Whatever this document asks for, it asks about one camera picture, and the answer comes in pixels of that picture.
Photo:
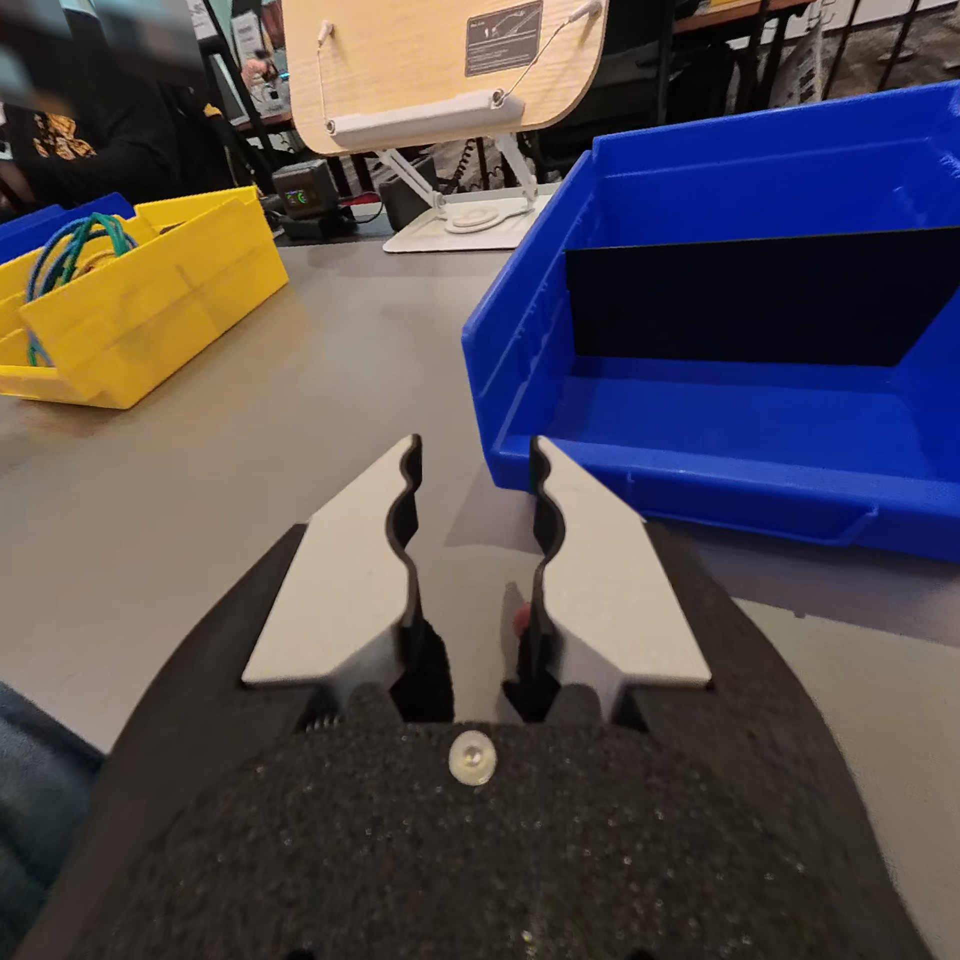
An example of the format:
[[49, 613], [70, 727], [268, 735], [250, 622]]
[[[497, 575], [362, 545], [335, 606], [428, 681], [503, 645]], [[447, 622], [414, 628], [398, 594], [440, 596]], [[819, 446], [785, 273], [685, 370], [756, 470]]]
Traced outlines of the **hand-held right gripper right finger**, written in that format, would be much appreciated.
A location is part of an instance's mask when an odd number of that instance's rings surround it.
[[707, 690], [712, 670], [646, 521], [549, 438], [531, 439], [529, 466], [542, 558], [503, 684], [521, 719], [545, 721], [571, 686], [591, 690], [606, 721], [634, 688]]

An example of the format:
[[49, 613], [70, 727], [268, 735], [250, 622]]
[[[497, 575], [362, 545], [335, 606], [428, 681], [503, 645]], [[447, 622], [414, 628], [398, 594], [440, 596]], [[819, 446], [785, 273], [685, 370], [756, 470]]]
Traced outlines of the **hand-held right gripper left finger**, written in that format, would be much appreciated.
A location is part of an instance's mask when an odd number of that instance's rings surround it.
[[376, 685], [411, 723], [450, 723], [444, 642], [424, 616], [407, 547], [419, 529], [423, 440], [409, 434], [306, 522], [241, 674], [247, 688], [308, 687], [330, 713]]

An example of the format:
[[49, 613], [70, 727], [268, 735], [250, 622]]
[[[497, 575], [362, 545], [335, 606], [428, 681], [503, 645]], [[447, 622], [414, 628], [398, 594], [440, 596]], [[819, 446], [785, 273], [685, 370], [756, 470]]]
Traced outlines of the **blue plastic storage bin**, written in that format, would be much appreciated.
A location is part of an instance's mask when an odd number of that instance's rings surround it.
[[894, 367], [577, 354], [566, 252], [959, 229], [958, 82], [595, 139], [462, 330], [494, 483], [549, 438], [647, 517], [958, 562], [959, 293]]
[[135, 208], [118, 193], [65, 209], [53, 204], [24, 214], [1, 224], [1, 265], [43, 248], [60, 229], [77, 219], [86, 219], [93, 213], [133, 219]]

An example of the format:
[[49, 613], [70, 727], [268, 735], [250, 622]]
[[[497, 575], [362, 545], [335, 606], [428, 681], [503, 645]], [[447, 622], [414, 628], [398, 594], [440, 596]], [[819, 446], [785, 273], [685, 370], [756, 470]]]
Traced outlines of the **black bin divider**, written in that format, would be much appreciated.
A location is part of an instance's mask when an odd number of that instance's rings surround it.
[[958, 226], [571, 248], [578, 355], [894, 368], [958, 292]]

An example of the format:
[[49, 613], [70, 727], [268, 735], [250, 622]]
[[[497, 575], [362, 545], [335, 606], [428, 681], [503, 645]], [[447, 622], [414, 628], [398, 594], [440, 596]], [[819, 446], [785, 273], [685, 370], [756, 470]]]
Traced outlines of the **yellow plastic storage bin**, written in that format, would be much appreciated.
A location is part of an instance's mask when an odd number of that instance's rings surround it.
[[2, 266], [3, 397], [130, 409], [288, 282], [256, 186], [134, 210]]

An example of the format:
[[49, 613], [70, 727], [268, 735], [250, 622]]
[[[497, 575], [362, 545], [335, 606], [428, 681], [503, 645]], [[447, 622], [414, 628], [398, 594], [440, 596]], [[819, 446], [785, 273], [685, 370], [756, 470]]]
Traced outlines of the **person's blue jeans leg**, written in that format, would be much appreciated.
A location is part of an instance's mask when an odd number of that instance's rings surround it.
[[39, 918], [105, 754], [1, 684], [1, 957]]

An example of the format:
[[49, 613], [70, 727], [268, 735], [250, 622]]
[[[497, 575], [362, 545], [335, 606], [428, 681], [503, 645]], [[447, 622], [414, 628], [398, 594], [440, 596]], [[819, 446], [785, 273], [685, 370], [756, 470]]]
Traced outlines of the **small black box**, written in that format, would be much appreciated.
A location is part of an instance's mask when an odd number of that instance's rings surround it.
[[[432, 189], [439, 189], [434, 158], [422, 153], [411, 160], [412, 165]], [[387, 214], [390, 228], [398, 233], [428, 210], [428, 203], [420, 197], [396, 172], [381, 165], [376, 181], [377, 192]]]

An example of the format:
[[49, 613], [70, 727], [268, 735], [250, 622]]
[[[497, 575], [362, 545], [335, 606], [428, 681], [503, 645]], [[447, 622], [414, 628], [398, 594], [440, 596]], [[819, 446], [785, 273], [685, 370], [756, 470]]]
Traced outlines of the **black device with green display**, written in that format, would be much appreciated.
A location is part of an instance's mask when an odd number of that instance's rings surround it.
[[358, 222], [342, 205], [325, 159], [283, 166], [273, 173], [272, 185], [279, 202], [277, 223], [290, 245], [321, 245], [357, 234]]

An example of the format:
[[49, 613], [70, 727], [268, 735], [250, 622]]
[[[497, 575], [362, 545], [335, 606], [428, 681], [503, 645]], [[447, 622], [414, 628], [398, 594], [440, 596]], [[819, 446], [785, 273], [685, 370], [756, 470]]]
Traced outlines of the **wooden book stand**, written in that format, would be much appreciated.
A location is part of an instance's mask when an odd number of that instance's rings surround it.
[[[608, 2], [283, 2], [294, 128], [326, 158], [373, 153], [426, 210], [388, 254], [513, 251], [545, 211], [517, 139], [585, 96]], [[402, 148], [492, 138], [517, 185], [445, 196]]]

